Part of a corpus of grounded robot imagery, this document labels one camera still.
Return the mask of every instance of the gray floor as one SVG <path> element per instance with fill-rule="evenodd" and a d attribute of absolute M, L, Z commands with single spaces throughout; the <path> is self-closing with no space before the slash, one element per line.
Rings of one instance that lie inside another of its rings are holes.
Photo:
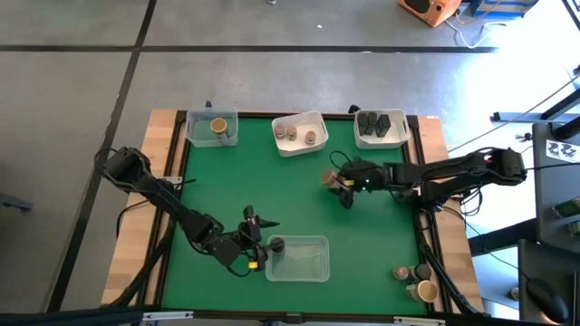
<path fill-rule="evenodd" d="M 146 6 L 145 0 L 4 1 L 0 45 L 133 45 Z M 484 22 L 469 25 L 466 36 L 473 40 Z M 499 53 L 143 53 L 113 146 L 139 146 L 150 110 L 186 110 L 205 100 L 250 111 L 400 108 L 440 116 L 456 146 L 491 128 L 491 112 L 526 110 L 570 80 L 570 58 L 580 52 L 554 35 L 577 40 L 579 32 L 561 2 L 540 1 L 518 23 L 484 43 Z M 146 44 L 457 46 L 447 26 L 430 29 L 394 1 L 378 0 L 159 1 Z M 26 214 L 0 209 L 0 312 L 43 308 L 129 56 L 0 53 L 0 191 L 36 203 Z M 483 142 L 506 146 L 526 129 L 510 127 Z M 64 309 L 99 305 L 114 219 L 125 202 L 102 183 Z M 490 206 L 472 223 L 488 231 L 526 214 L 494 218 L 501 214 Z"/>

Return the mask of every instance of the orange box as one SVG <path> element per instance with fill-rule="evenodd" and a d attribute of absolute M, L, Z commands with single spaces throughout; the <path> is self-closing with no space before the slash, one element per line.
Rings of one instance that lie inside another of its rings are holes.
<path fill-rule="evenodd" d="M 399 0 L 399 5 L 431 27 L 436 27 L 454 15 L 459 4 L 461 0 Z"/>

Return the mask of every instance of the green mat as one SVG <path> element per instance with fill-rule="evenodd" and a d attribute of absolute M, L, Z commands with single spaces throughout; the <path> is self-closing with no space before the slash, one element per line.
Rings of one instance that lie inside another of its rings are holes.
<path fill-rule="evenodd" d="M 266 273 L 246 278 L 230 274 L 213 257 L 195 253 L 176 230 L 163 294 L 164 308 L 252 312 L 324 312 L 426 314 L 412 301 L 392 268 L 419 263 L 411 211 L 387 192 L 357 194 L 351 210 L 320 184 L 331 168 L 335 149 L 349 157 L 376 163 L 402 162 L 400 149 L 360 150 L 354 145 L 353 122 L 327 120 L 329 140 L 323 150 L 292 158 L 277 152 L 271 120 L 239 121 L 239 142 L 231 148 L 191 148 L 182 202 L 208 213 L 234 230 L 242 210 L 280 226 L 270 235 L 324 235 L 330 242 L 330 279 L 326 283 L 273 283 Z M 245 257 L 234 268 L 247 268 Z"/>

